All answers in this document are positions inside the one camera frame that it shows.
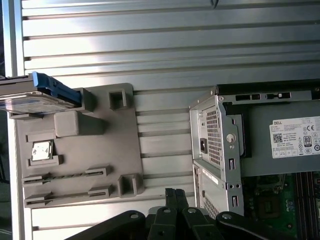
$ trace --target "sticker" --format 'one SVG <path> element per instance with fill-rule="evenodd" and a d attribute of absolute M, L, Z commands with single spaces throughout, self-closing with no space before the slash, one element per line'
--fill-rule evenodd
<path fill-rule="evenodd" d="M 273 120 L 269 128 L 274 159 L 320 154 L 320 116 Z"/>
<path fill-rule="evenodd" d="M 208 172 L 207 170 L 205 170 L 204 168 L 202 168 L 202 172 L 208 177 L 210 178 L 212 181 L 214 181 L 215 184 L 219 184 L 218 179 L 216 179 L 214 176 L 211 175 L 210 172 Z"/>

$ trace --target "gray panel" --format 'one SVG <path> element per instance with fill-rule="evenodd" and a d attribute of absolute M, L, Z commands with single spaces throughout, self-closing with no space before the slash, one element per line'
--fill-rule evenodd
<path fill-rule="evenodd" d="M 139 133 L 159 132 L 159 131 L 166 131 L 169 133 L 175 130 L 190 130 L 189 121 L 164 122 L 164 123 L 153 123 L 153 124 L 149 123 L 149 124 L 138 125 Z"/>
<path fill-rule="evenodd" d="M 58 15 L 75 13 L 98 13 L 132 10 L 174 9 L 210 7 L 207 0 L 127 0 L 127 1 L 104 1 L 104 0 L 68 0 L 68 1 L 22 1 L 23 16 Z"/>
<path fill-rule="evenodd" d="M 186 112 L 186 113 L 174 113 L 174 114 L 137 116 L 136 121 L 138 124 L 185 122 L 185 121 L 189 121 L 189 113 Z"/>
<path fill-rule="evenodd" d="M 44 38 L 24 41 L 24 56 L 52 56 L 63 54 L 94 53 L 99 51 L 130 51 L 144 49 L 167 49 L 225 46 L 239 44 L 271 44 L 299 42 L 308 39 L 317 41 L 320 26 L 274 26 L 251 27 L 201 31 L 174 31 L 155 33 L 133 33 L 95 36 L 70 36 L 63 38 Z"/>
<path fill-rule="evenodd" d="M 100 86 L 106 84 L 128 83 L 135 91 L 171 89 L 185 87 L 212 87 L 216 84 L 269 82 L 281 80 L 301 80 L 320 78 L 320 64 L 316 62 L 275 63 L 271 65 L 235 66 L 230 68 L 177 71 L 156 74 L 89 74 L 88 76 L 56 77 L 71 88 Z"/>
<path fill-rule="evenodd" d="M 186 70 L 200 70 L 200 69 L 221 69 L 228 67 L 253 67 L 257 64 L 281 64 L 281 63 L 296 63 L 301 61 L 313 61 L 320 60 L 320 56 L 317 52 L 312 53 L 292 53 L 284 54 L 275 58 L 273 55 L 267 56 L 241 56 L 241 57 L 229 57 L 229 58 L 210 58 L 206 59 L 181 59 L 181 60 L 167 60 L 161 62 L 138 62 L 138 63 L 121 63 L 110 65 L 94 65 L 94 66 L 76 66 L 76 67 L 59 67 L 59 68 L 45 68 L 45 69 L 30 69 L 26 70 L 26 74 L 31 74 L 33 71 L 44 72 L 49 76 L 64 76 L 64 75 L 76 75 L 76 74 L 92 74 L 92 73 L 110 73 L 110 72 L 131 72 L 131 71 L 143 71 L 143 72 L 160 72 L 161 70 L 167 71 L 182 71 Z"/>
<path fill-rule="evenodd" d="M 190 134 L 140 137 L 142 154 L 179 153 L 191 150 Z"/>
<path fill-rule="evenodd" d="M 238 58 L 248 56 L 276 56 L 292 55 L 295 53 L 308 53 L 320 50 L 320 44 L 281 44 L 269 46 L 235 46 L 228 48 L 228 46 L 213 48 L 213 49 L 176 49 L 175 51 L 163 49 L 161 51 L 132 51 L 132 52 L 108 52 L 108 53 L 91 53 L 91 54 L 78 54 L 62 55 L 62 56 L 49 56 L 49 57 L 32 57 L 25 62 L 26 69 L 46 69 L 57 67 L 70 67 L 70 66 L 86 66 L 90 64 L 103 65 L 103 64 L 122 64 L 122 63 L 143 63 L 154 61 L 166 60 L 186 60 L 186 59 L 201 59 L 201 58 L 217 58 L 223 60 L 224 58 Z"/>
<path fill-rule="evenodd" d="M 55 178 L 54 181 L 43 185 L 25 187 L 24 194 L 28 202 L 36 201 L 33 196 L 40 193 L 52 193 L 48 200 L 45 198 L 39 199 L 39 201 L 45 201 L 45 204 L 39 207 L 44 207 L 97 199 L 132 197 L 143 192 L 144 188 L 141 185 L 143 169 L 134 105 L 117 110 L 109 108 L 112 101 L 109 98 L 109 93 L 124 92 L 127 99 L 131 100 L 133 98 L 132 86 L 130 84 L 116 84 L 98 88 L 91 87 L 87 90 L 97 100 L 97 106 L 93 113 L 85 115 L 71 110 L 48 114 L 43 116 L 42 119 L 18 122 L 22 176 L 27 177 L 49 172 L 51 177 Z M 87 124 L 100 127 L 99 134 L 95 132 L 94 128 L 88 128 Z M 41 132 L 46 133 L 51 129 L 53 129 L 54 134 L 53 136 L 49 135 L 49 140 L 54 138 L 52 140 L 54 142 L 54 154 L 63 158 L 63 164 L 59 167 L 45 166 L 44 164 L 38 165 L 38 168 L 27 166 L 26 161 L 31 158 L 33 147 L 33 143 L 30 141 L 40 141 L 39 137 L 43 137 Z M 60 131 L 60 137 L 56 138 L 58 130 Z M 34 133 L 37 133 L 39 137 L 30 137 L 35 135 Z M 30 162 L 36 164 L 49 161 Z M 108 165 L 112 167 L 112 171 L 108 175 L 82 175 L 89 168 L 101 168 Z M 130 181 L 132 184 L 124 183 L 123 181 L 126 179 L 127 182 Z M 130 189 L 127 190 L 124 186 L 130 186 Z"/>
<path fill-rule="evenodd" d="M 197 100 L 206 91 L 168 92 L 134 96 L 135 110 L 157 111 L 169 109 L 187 109 L 189 104 Z"/>
<path fill-rule="evenodd" d="M 281 14 L 280 7 L 268 9 L 232 9 L 187 12 L 154 12 L 127 15 L 73 16 L 68 18 L 23 21 L 23 35 L 44 36 L 62 34 L 99 33 L 112 31 L 149 30 L 168 28 L 223 28 L 230 25 L 288 24 L 297 21 L 319 20 L 320 6 L 293 6 Z"/>
<path fill-rule="evenodd" d="M 192 171 L 192 156 L 161 156 L 142 158 L 145 175 L 185 173 Z"/>

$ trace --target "motherboard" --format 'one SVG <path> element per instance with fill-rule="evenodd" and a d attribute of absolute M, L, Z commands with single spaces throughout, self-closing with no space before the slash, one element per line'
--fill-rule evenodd
<path fill-rule="evenodd" d="M 294 184 L 292 174 L 243 178 L 244 215 L 296 237 Z"/>

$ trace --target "metal panel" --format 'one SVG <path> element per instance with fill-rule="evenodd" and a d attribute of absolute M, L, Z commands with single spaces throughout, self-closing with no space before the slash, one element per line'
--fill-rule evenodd
<path fill-rule="evenodd" d="M 13 13 L 3 11 L 7 75 L 38 70 L 72 88 L 133 85 L 144 176 L 151 188 L 122 201 L 159 199 L 162 181 L 193 194 L 191 184 L 179 183 L 192 174 L 186 113 L 207 87 L 320 78 L 316 0 L 220 0 L 215 9 L 210 0 L 2 2 L 16 6 Z M 13 121 L 9 126 L 10 161 L 15 162 Z M 10 167 L 14 176 L 15 165 Z M 13 180 L 15 191 L 21 191 Z M 60 232 L 36 231 L 34 237 L 55 233 Z"/>
<path fill-rule="evenodd" d="M 172 28 L 229 28 L 230 25 L 265 25 L 289 24 L 296 21 L 319 20 L 320 6 L 309 9 L 308 6 L 292 6 L 268 9 L 247 9 L 187 11 L 187 12 L 154 12 L 128 15 L 90 15 L 71 16 L 68 18 L 32 19 L 23 21 L 23 36 L 46 36 L 62 34 L 101 33 L 130 30 L 154 30 Z M 236 15 L 240 20 L 230 16 Z"/>
<path fill-rule="evenodd" d="M 190 206 L 195 206 L 194 197 L 187 197 L 187 201 Z M 33 232 L 33 239 L 41 240 L 46 238 L 63 240 L 125 211 L 135 209 L 147 215 L 148 209 L 164 205 L 165 199 L 160 199 L 138 201 L 131 204 L 116 203 L 97 204 L 94 206 L 83 205 L 55 207 L 49 209 L 35 209 L 33 210 L 32 220 L 37 230 Z M 49 214 L 50 216 L 48 218 L 48 221 L 43 221 L 44 215 L 47 214 Z"/>
<path fill-rule="evenodd" d="M 172 173 L 186 173 L 192 171 L 192 156 L 161 156 L 142 158 L 143 173 L 145 175 L 163 175 Z"/>
<path fill-rule="evenodd" d="M 115 51 L 172 49 L 197 47 L 219 47 L 240 44 L 281 44 L 301 42 L 305 39 L 317 41 L 320 26 L 289 25 L 248 27 L 214 30 L 191 30 L 172 32 L 105 34 L 41 38 L 24 41 L 24 56 L 53 56 Z"/>
<path fill-rule="evenodd" d="M 190 134 L 140 137 L 142 154 L 185 152 L 191 149 Z"/>

